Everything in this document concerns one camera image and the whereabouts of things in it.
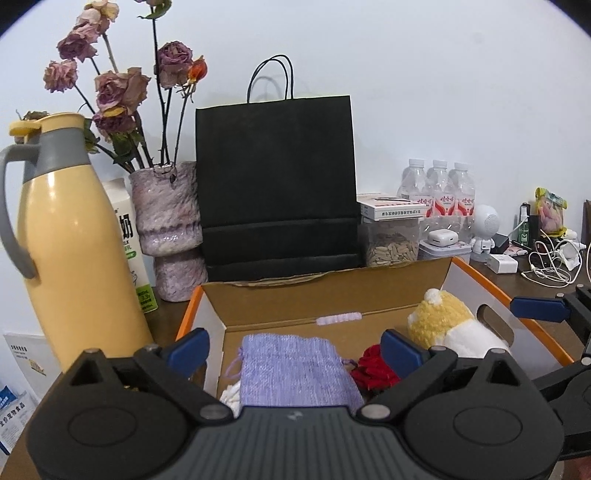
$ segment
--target red fabric flower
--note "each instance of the red fabric flower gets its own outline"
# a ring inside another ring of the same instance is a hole
[[[400,382],[398,375],[382,359],[379,345],[372,345],[363,353],[351,377],[358,388],[369,391],[386,390]]]

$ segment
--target yellow plush toy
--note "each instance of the yellow plush toy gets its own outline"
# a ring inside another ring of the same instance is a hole
[[[408,316],[408,337],[423,348],[443,345],[468,358],[484,358],[491,348],[508,350],[464,302],[436,288],[427,290],[424,300]]]

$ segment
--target purple drawstring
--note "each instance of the purple drawstring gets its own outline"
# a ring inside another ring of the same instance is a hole
[[[244,357],[242,355],[242,347],[240,347],[238,349],[238,355],[236,356],[236,358],[234,360],[232,360],[232,363],[230,365],[228,365],[228,368],[226,368],[226,373],[224,374],[225,378],[227,378],[228,380],[235,380],[240,377],[240,373],[241,373],[242,369],[241,369],[241,371],[239,371],[235,375],[230,375],[230,372],[232,371],[232,368],[234,368],[234,365],[236,365],[236,363],[238,363],[238,361],[242,362],[243,358]]]

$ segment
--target snack bag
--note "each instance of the snack bag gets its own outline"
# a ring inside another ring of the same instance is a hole
[[[546,189],[536,188],[535,206],[540,216],[540,229],[548,236],[562,236],[566,232],[563,209],[566,200]]]

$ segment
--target pink dried rose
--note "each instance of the pink dried rose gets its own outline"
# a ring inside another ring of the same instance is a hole
[[[97,27],[89,23],[74,27],[73,33],[80,35],[88,43],[97,43],[99,41],[99,31]]]
[[[99,35],[102,35],[109,29],[111,22],[108,18],[104,18],[98,10],[89,8],[76,19],[76,25],[91,25]]]
[[[136,127],[135,120],[125,112],[125,109],[119,107],[107,112],[97,112],[92,119],[105,138],[110,134],[127,134]]]
[[[189,68],[193,64],[193,51],[179,41],[169,42],[158,50],[160,85],[171,89],[187,83]]]
[[[53,92],[65,92],[74,88],[78,80],[78,64],[75,60],[64,60],[59,63],[56,61],[49,62],[49,66],[45,69],[43,81],[45,82],[46,90]]]
[[[76,20],[76,25],[89,24],[96,28],[99,35],[104,34],[111,22],[119,16],[119,5],[107,0],[97,0],[85,5],[84,11]]]
[[[103,73],[95,79],[96,104],[102,112],[124,107],[127,114],[132,115],[146,100],[149,81],[137,67],[128,69],[127,73]]]
[[[84,35],[72,30],[68,36],[57,44],[57,50],[62,60],[78,59],[84,62],[96,55],[96,49]]]

